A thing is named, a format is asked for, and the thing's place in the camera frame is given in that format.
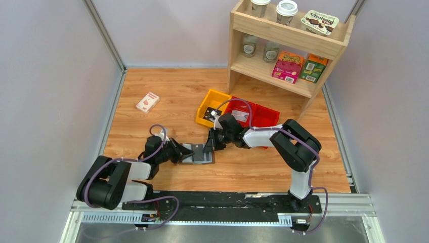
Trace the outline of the glass jar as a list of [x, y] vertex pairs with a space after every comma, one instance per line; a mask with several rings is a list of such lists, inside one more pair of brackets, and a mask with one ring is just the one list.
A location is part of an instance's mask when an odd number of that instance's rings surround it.
[[264, 47], [264, 55], [263, 60], [266, 63], [274, 63], [279, 55], [280, 51], [280, 44], [272, 41], [266, 41], [265, 47]]
[[253, 57], [257, 48], [258, 37], [245, 33], [243, 35], [242, 54], [244, 57]]

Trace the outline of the glass jar left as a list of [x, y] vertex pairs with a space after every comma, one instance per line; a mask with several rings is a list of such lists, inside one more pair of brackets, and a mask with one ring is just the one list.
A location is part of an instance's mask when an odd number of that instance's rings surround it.
[[242, 54], [244, 57], [253, 57], [257, 48], [258, 37], [245, 33], [243, 35]]

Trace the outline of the paper cup left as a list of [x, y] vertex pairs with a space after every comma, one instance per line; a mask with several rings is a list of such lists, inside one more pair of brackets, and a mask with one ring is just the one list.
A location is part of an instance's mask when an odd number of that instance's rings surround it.
[[251, 0], [251, 15], [263, 18], [270, 0]]

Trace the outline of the card in red bin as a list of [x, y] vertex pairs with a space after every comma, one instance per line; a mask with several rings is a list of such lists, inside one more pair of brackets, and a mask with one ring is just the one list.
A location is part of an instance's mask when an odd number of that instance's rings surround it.
[[250, 118], [250, 113], [245, 112], [245, 111], [241, 111], [241, 110], [236, 110], [233, 109], [231, 111], [231, 114], [235, 117], [235, 119], [239, 122], [242, 123], [247, 123], [249, 122], [249, 118]]

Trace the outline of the wooden two-tier shelf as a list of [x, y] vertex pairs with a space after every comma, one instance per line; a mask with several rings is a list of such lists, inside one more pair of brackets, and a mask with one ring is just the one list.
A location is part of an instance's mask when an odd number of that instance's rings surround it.
[[[276, 6], [269, 4], [264, 18], [251, 15], [251, 2], [238, 1], [230, 13], [229, 23], [229, 53], [227, 92], [231, 93], [239, 79], [246, 75], [262, 82], [274, 85], [304, 97], [301, 111], [297, 120], [301, 120], [323, 85], [339, 62], [348, 47], [355, 15], [349, 15], [345, 23], [341, 22], [330, 37], [318, 36], [299, 29], [300, 19], [304, 16], [299, 12], [290, 26], [282, 26], [275, 22]], [[291, 51], [305, 56], [315, 54], [328, 60], [327, 66], [320, 79], [315, 83], [298, 79], [291, 84], [272, 77], [273, 63], [266, 63], [263, 58], [263, 48], [258, 48], [254, 57], [246, 58], [241, 54], [241, 45], [245, 34], [254, 35], [262, 41], [272, 41], [280, 44], [282, 50]]]

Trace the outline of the aluminium table frame rail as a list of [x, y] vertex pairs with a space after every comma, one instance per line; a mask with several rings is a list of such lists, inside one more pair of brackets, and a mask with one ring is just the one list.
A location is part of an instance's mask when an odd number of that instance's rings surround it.
[[75, 201], [61, 242], [384, 242], [367, 194], [314, 193], [294, 211], [269, 192], [156, 191], [156, 203]]

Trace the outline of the grey VIP card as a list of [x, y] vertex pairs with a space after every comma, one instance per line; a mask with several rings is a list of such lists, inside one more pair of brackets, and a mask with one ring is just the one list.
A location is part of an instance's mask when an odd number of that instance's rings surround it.
[[194, 164], [212, 164], [212, 153], [204, 153], [202, 150], [204, 148], [204, 144], [192, 144], [191, 145], [194, 154], [192, 156], [192, 160]]

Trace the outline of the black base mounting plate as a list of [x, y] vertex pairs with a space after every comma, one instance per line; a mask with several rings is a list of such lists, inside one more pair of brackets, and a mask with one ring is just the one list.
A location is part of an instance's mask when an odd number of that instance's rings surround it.
[[318, 196], [310, 197], [307, 205], [291, 206], [288, 194], [261, 195], [244, 192], [208, 192], [208, 191], [158, 191], [154, 198], [162, 199], [150, 204], [122, 205], [124, 210], [149, 210], [159, 212], [167, 219], [178, 207], [175, 221], [207, 222], [275, 222], [279, 213], [322, 212]]

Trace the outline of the pink orange snack box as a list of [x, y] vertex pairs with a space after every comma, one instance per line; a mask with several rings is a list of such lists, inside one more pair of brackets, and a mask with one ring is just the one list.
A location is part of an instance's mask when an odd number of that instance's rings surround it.
[[282, 51], [273, 68], [271, 77], [294, 84], [299, 78], [303, 63], [303, 56]]

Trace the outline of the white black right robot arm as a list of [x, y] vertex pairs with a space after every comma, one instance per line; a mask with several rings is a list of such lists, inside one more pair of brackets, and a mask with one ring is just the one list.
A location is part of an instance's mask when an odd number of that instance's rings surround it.
[[291, 186], [288, 194], [299, 207], [312, 195], [311, 177], [320, 160], [321, 143], [297, 121], [288, 119], [272, 127], [243, 127], [227, 113], [221, 115], [209, 129], [203, 152], [219, 151], [233, 143], [238, 148], [274, 147], [291, 168]]

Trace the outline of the red plastic bin near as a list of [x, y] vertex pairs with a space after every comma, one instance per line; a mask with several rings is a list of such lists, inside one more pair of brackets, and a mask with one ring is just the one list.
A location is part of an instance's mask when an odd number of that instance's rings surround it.
[[[250, 105], [250, 107], [251, 107], [251, 110], [249, 110], [249, 108], [247, 107], [247, 105], [244, 103], [244, 102], [242, 102], [242, 101], [238, 101], [238, 100], [232, 100], [232, 101], [230, 101], [229, 103], [228, 103], [228, 105], [227, 105], [227, 108], [226, 108], [226, 110], [224, 111], [224, 113], [230, 113], [231, 114], [231, 111], [233, 110], [233, 109], [236, 109], [236, 110], [241, 110], [241, 111], [245, 111], [245, 112], [248, 112], [248, 113], [253, 113], [254, 112], [254, 110], [255, 110], [255, 103], [252, 103], [252, 102], [249, 102], [248, 101], [248, 104]], [[242, 123], [242, 122], [239, 122], [243, 127], [248, 127], [248, 124], [249, 124], [249, 122], [247, 122], [247, 123]]]

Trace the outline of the brown leather card holder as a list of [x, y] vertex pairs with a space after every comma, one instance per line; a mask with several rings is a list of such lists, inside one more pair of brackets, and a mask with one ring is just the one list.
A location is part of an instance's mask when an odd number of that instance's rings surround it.
[[194, 154], [186, 159], [182, 160], [183, 164], [189, 165], [206, 165], [213, 164], [214, 159], [212, 152], [203, 152], [205, 144], [182, 144], [185, 148], [190, 149]]

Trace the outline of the red plastic bin far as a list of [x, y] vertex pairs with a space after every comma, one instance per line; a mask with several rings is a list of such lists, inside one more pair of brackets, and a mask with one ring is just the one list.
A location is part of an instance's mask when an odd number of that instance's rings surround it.
[[252, 126], [253, 127], [272, 127], [278, 124], [280, 112], [256, 104], [252, 107]]

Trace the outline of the yellow plastic bin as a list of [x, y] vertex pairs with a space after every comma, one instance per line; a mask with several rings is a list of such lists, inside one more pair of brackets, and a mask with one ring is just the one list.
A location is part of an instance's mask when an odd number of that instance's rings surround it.
[[197, 124], [213, 127], [214, 118], [211, 117], [211, 112], [217, 110], [217, 115], [221, 115], [225, 112], [228, 104], [225, 103], [223, 106], [219, 107], [223, 102], [230, 100], [231, 95], [222, 93], [217, 90], [209, 89], [206, 96], [204, 97], [202, 103], [197, 109], [195, 121]]

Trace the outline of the green orange snack box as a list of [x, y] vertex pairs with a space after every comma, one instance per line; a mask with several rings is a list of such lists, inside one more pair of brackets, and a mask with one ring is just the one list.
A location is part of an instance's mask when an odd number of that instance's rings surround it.
[[327, 64], [327, 58], [308, 53], [302, 65], [299, 78], [315, 84], [319, 80]]

